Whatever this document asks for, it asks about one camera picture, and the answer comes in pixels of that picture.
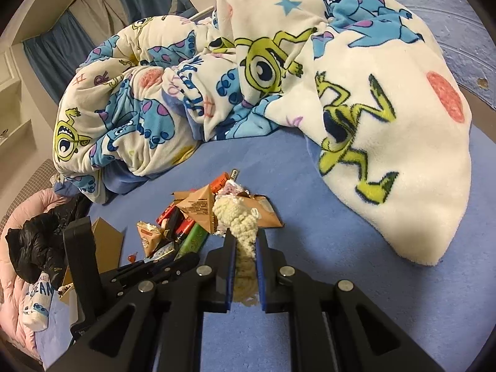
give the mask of cardboard piece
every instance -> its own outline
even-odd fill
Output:
[[[241,199],[248,208],[256,208],[259,213],[259,219],[256,224],[259,228],[278,228],[284,225],[277,217],[267,197],[261,195],[241,196]]]
[[[145,257],[150,257],[163,238],[162,231],[157,226],[143,221],[138,221],[136,226],[141,243],[143,244]]]
[[[187,198],[177,204],[177,207],[188,217],[193,218],[205,231],[214,233],[213,205],[214,196],[208,184],[197,191],[190,192]]]
[[[174,201],[183,201],[184,199],[188,198],[189,195],[193,192],[195,192],[196,190],[188,190],[188,191],[175,191],[174,193],[172,193],[174,195]]]
[[[124,234],[116,230],[103,218],[98,218],[91,226],[96,245],[96,263],[100,274],[113,270],[119,266],[121,258],[122,241]],[[62,285],[73,282],[69,268],[67,268]],[[60,298],[62,302],[69,305],[69,294],[74,287],[68,289]]]

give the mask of brown paper wrapper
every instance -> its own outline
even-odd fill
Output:
[[[255,195],[250,197],[241,196],[243,204],[248,208],[256,208],[259,212],[257,225],[259,228],[277,228],[284,224],[279,220],[269,199],[265,196]]]
[[[154,252],[162,240],[162,231],[155,225],[143,221],[137,222],[136,226],[138,227],[138,233],[141,238],[141,243],[143,244],[145,256],[148,257]]]
[[[215,222],[212,210],[214,196],[210,190],[210,185],[188,193],[187,198],[177,204],[177,207],[188,217],[193,218],[205,231],[214,233]]]
[[[194,190],[188,190],[188,191],[175,191],[172,193],[174,195],[174,201],[181,202],[185,198],[188,198],[191,193],[193,193]]]

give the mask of small red object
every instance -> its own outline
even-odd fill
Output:
[[[134,262],[136,261],[136,256],[138,256],[138,252],[133,253],[132,255],[129,255],[129,256],[127,257],[127,259],[128,259],[128,261],[129,261],[129,263],[134,263]]]

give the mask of fleece blanket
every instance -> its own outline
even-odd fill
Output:
[[[205,21],[145,18],[95,48],[60,101],[54,162],[103,202],[110,161],[148,175],[198,141],[298,127],[339,199],[434,265],[466,209],[470,122],[433,35],[394,0],[217,0]]]

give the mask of metal screw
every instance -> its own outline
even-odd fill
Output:
[[[209,275],[212,272],[212,267],[203,265],[197,268],[197,274],[200,276]]]
[[[148,292],[153,289],[153,286],[154,284],[150,280],[144,280],[138,284],[138,290],[140,292]]]
[[[296,270],[291,266],[283,266],[279,269],[283,277],[291,277],[296,273]]]
[[[338,282],[338,288],[343,290],[344,292],[350,292],[353,289],[354,285],[349,280],[341,280]]]

